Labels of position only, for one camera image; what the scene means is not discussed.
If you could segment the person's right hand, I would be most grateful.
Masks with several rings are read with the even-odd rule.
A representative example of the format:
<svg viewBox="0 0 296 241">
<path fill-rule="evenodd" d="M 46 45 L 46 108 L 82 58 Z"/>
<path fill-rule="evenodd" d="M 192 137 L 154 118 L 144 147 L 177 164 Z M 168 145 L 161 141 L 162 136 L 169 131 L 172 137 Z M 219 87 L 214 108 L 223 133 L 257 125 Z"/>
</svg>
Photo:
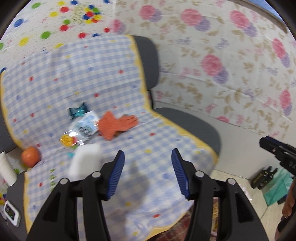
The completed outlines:
<svg viewBox="0 0 296 241">
<path fill-rule="evenodd" d="M 284 218 L 288 218 L 292 214 L 292 208 L 295 204 L 295 198 L 293 196 L 294 187 L 295 187 L 295 181 L 293 181 L 292 185 L 290 186 L 290 190 L 288 192 L 285 204 L 282 208 L 282 215 Z"/>
</svg>

